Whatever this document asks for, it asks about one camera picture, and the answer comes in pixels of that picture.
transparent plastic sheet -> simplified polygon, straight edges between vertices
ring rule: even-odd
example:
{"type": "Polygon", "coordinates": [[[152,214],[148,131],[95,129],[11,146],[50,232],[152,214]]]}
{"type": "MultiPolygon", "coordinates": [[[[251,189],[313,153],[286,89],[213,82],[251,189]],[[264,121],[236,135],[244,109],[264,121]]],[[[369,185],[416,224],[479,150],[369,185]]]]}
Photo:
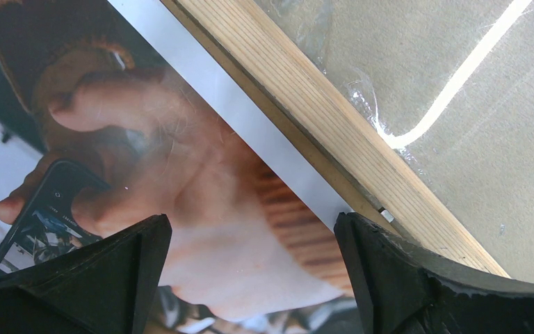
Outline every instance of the transparent plastic sheet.
{"type": "MultiPolygon", "coordinates": [[[[294,13],[268,12],[292,40],[314,18],[294,13]]],[[[331,27],[327,78],[513,278],[534,283],[534,0],[340,0],[331,27]]]]}
{"type": "Polygon", "coordinates": [[[256,2],[271,19],[286,30],[312,63],[326,74],[334,2],[332,0],[256,0],[256,2]]]}
{"type": "MultiPolygon", "coordinates": [[[[380,118],[380,110],[378,106],[378,99],[375,95],[375,88],[370,77],[359,68],[353,67],[353,73],[350,76],[350,81],[344,84],[344,89],[341,91],[349,102],[367,119],[369,124],[386,142],[391,142],[395,136],[389,133],[388,126],[383,118],[380,118]]],[[[398,153],[408,166],[416,172],[416,174],[423,180],[427,186],[432,189],[432,180],[423,168],[423,165],[416,159],[416,157],[408,150],[408,148],[396,148],[398,153]]]]}
{"type": "MultiPolygon", "coordinates": [[[[330,24],[332,12],[330,2],[323,3],[314,24],[297,34],[321,64],[327,44],[323,27],[330,24]]],[[[27,200],[54,159],[78,160],[111,189],[75,198],[52,192],[52,198],[68,198],[61,206],[72,214],[55,215],[59,207],[48,211],[49,222],[96,227],[91,232],[105,237],[151,214],[169,216],[173,235],[159,283],[163,287],[150,315],[165,328],[283,334],[340,326],[359,332],[339,247],[323,223],[334,222],[348,206],[338,194],[324,194],[330,186],[315,170],[305,169],[311,166],[288,150],[293,146],[280,132],[261,136],[277,129],[248,97],[238,95],[242,90],[160,1],[52,0],[46,8],[39,3],[16,6],[26,4],[13,1],[0,8],[0,46],[18,46],[0,47],[2,65],[11,69],[0,70],[0,101],[5,102],[0,104],[0,201],[7,198],[0,202],[3,221],[15,219],[15,213],[7,213],[15,211],[19,197],[27,200]],[[13,34],[3,21],[35,24],[22,24],[31,31],[18,29],[13,43],[6,42],[13,34]],[[145,28],[136,31],[137,24],[145,28]],[[43,37],[38,44],[36,35],[43,37]],[[214,63],[196,63],[200,59],[214,63]],[[195,80],[184,73],[193,73],[195,80]],[[209,88],[205,96],[200,87],[209,88]],[[251,113],[262,118],[250,121],[251,113]],[[248,123],[235,125],[227,118],[248,123]],[[270,150],[299,170],[294,181],[298,192],[261,160],[258,150],[252,151],[242,132],[258,134],[259,143],[267,142],[263,152],[270,150]],[[47,149],[29,139],[35,137],[47,149]],[[32,177],[25,178],[34,168],[32,177]],[[20,184],[22,190],[10,194],[20,184]],[[302,192],[313,196],[316,209],[300,199],[302,192]],[[278,216],[281,201],[269,201],[273,196],[283,196],[284,204],[299,211],[278,216]],[[323,208],[334,218],[320,218],[317,212],[322,214],[323,208]],[[343,321],[330,321],[336,317],[343,321]]],[[[278,8],[278,15],[293,15],[302,2],[287,1],[278,8]]],[[[47,241],[39,246],[54,252],[62,235],[46,233],[47,241]]],[[[30,232],[24,237],[30,242],[18,244],[15,256],[30,267],[39,263],[35,246],[41,239],[30,232]]],[[[9,255],[5,260],[16,267],[9,255]]]]}

photo of hand holding phone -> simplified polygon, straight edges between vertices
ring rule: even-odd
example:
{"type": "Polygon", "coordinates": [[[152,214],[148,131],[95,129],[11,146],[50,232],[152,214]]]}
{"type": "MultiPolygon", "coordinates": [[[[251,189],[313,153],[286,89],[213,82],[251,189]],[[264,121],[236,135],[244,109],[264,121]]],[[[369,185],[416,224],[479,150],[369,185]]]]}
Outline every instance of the photo of hand holding phone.
{"type": "Polygon", "coordinates": [[[50,166],[0,245],[0,276],[101,239],[83,230],[72,218],[72,200],[86,187],[104,190],[108,186],[75,161],[60,159],[50,166]]]}

wooden frame edge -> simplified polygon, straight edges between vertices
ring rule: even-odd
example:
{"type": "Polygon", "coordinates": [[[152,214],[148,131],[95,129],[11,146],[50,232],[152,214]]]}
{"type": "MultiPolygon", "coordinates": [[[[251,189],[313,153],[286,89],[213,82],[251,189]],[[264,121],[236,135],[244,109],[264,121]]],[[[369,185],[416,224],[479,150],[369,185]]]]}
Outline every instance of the wooden frame edge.
{"type": "Polygon", "coordinates": [[[509,277],[253,0],[161,1],[356,212],[396,233],[366,189],[423,247],[509,277]]]}

brown sleeve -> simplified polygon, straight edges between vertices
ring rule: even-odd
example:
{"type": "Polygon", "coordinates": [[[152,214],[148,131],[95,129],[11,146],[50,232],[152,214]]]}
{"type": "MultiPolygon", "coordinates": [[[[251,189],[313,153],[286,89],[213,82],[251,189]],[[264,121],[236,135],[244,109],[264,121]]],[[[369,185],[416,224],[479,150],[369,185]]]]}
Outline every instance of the brown sleeve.
{"type": "Polygon", "coordinates": [[[91,56],[75,61],[75,66],[106,58],[98,68],[92,63],[84,66],[89,71],[119,69],[114,53],[127,68],[154,66],[162,60],[106,0],[0,0],[1,67],[50,148],[85,138],[54,122],[45,110],[52,94],[43,89],[49,87],[44,84],[47,70],[57,82],[62,78],[59,86],[74,88],[81,76],[66,77],[52,69],[77,50],[91,56]]]}
{"type": "Polygon", "coordinates": [[[339,245],[324,223],[266,165],[255,189],[275,236],[300,266],[316,278],[353,295],[339,245]]]}

finger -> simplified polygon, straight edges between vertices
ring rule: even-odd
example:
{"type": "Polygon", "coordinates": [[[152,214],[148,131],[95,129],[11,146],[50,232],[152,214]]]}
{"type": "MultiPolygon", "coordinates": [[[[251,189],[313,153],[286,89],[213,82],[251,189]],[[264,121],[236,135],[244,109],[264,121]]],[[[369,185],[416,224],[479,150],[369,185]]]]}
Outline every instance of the finger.
{"type": "Polygon", "coordinates": [[[24,205],[40,185],[48,167],[56,160],[67,157],[81,162],[92,172],[102,175],[104,173],[101,159],[91,150],[52,150],[38,162],[19,187],[13,190],[7,198],[0,201],[0,220],[13,224],[24,205]]]}
{"type": "Polygon", "coordinates": [[[22,211],[26,201],[40,184],[50,164],[58,158],[60,158],[58,152],[46,154],[41,158],[34,170],[25,177],[22,185],[12,191],[7,198],[0,201],[1,221],[7,224],[13,224],[22,211]]]}
{"type": "Polygon", "coordinates": [[[160,213],[146,196],[127,186],[105,192],[84,189],[72,203],[76,223],[104,238],[160,213]]]}
{"type": "Polygon", "coordinates": [[[49,110],[57,122],[76,131],[118,126],[148,135],[188,105],[181,81],[174,70],[164,68],[92,73],[74,92],[52,97],[49,110]]]}

